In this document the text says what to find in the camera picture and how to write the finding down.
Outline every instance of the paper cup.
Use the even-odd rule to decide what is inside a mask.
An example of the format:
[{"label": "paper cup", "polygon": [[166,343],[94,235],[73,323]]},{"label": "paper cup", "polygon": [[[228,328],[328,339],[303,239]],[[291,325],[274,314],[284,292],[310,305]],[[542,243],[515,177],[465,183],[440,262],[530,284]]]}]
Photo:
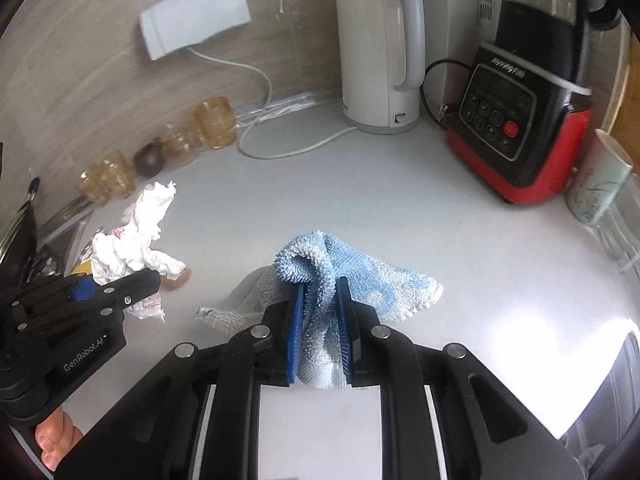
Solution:
[{"label": "paper cup", "polygon": [[596,130],[593,143],[566,193],[566,203],[585,225],[596,225],[611,206],[633,168],[616,139]]}]

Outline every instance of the blue and white cloth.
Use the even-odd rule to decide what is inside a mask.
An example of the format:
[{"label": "blue and white cloth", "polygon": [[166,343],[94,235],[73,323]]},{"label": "blue and white cloth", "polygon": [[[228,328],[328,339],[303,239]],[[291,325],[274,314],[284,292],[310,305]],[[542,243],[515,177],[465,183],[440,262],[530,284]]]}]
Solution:
[{"label": "blue and white cloth", "polygon": [[272,266],[247,276],[220,308],[201,308],[198,318],[213,329],[236,333],[260,323],[271,304],[290,297],[293,283],[308,283],[298,377],[315,388],[345,389],[335,281],[346,276],[351,297],[373,306],[383,324],[405,320],[442,295],[436,280],[362,254],[331,234],[299,236],[281,250]]}]

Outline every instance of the countertop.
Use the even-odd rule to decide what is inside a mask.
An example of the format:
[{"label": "countertop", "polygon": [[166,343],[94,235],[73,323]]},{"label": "countertop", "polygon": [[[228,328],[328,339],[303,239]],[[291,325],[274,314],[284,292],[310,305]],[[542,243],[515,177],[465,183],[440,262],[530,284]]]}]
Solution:
[{"label": "countertop", "polygon": [[[256,127],[254,152],[290,151],[344,128],[341,106]],[[88,430],[174,345],[225,337],[195,319],[299,234],[323,230],[354,248],[433,276],[441,300],[396,326],[415,343],[466,345],[560,437],[638,333],[634,280],[557,197],[505,204],[421,121],[397,136],[351,132],[305,155],[207,152],[156,180],[177,185],[156,244],[193,269],[162,297],[166,321],[126,319],[128,345],[66,402]],[[129,201],[94,212],[85,229],[120,225]],[[260,478],[379,478],[376,390],[263,388]]]}]

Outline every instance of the red button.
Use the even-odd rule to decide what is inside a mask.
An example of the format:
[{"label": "red button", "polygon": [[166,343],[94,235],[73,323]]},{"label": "red button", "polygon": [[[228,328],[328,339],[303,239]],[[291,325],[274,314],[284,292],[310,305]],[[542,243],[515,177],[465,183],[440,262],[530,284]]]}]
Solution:
[{"label": "red button", "polygon": [[517,123],[514,123],[513,121],[507,121],[506,123],[504,123],[503,131],[507,136],[515,137],[520,131],[520,127],[517,125]]}]

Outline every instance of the white power cord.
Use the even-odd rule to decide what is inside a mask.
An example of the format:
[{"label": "white power cord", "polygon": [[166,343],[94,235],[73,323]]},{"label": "white power cord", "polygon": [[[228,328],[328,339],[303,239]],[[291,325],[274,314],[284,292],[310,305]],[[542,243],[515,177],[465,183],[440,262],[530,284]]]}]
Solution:
[{"label": "white power cord", "polygon": [[223,65],[237,66],[239,68],[245,68],[247,70],[253,70],[254,72],[257,72],[263,78],[266,79],[267,85],[269,86],[269,92],[267,94],[267,100],[265,101],[264,106],[262,107],[262,110],[260,110],[258,112],[258,114],[254,118],[254,120],[249,123],[249,125],[245,128],[244,132],[242,132],[242,135],[240,135],[240,137],[238,139],[238,150],[244,156],[248,156],[249,158],[257,158],[258,160],[275,160],[277,158],[286,158],[288,156],[301,155],[302,153],[308,153],[311,150],[319,148],[320,146],[324,146],[326,143],[331,142],[332,140],[337,139],[338,137],[340,137],[340,136],[342,136],[342,135],[344,135],[346,133],[349,133],[349,132],[352,132],[353,130],[356,130],[355,126],[350,126],[349,128],[345,128],[343,130],[340,130],[337,133],[334,133],[332,136],[329,136],[326,139],[321,140],[320,142],[316,142],[315,144],[312,144],[311,146],[308,146],[306,148],[302,148],[301,150],[295,150],[294,152],[280,153],[279,155],[255,155],[255,153],[250,153],[244,148],[244,146],[242,145],[242,142],[244,141],[244,139],[246,137],[246,134],[248,134],[249,131],[256,125],[256,123],[262,117],[262,114],[269,107],[269,104],[271,104],[271,98],[273,97],[273,84],[271,83],[271,79],[269,79],[269,76],[266,75],[262,70],[260,70],[259,68],[256,68],[255,66],[245,65],[243,63],[236,63],[236,62],[233,62],[233,61],[225,61],[224,59],[218,59],[216,57],[206,56],[205,54],[202,54],[201,52],[198,52],[197,50],[195,50],[194,48],[192,48],[190,46],[187,47],[187,50],[189,52],[191,52],[194,56],[197,56],[197,57],[199,57],[201,59],[206,59],[207,61],[213,61],[213,62],[220,63],[220,64],[223,64]]}]

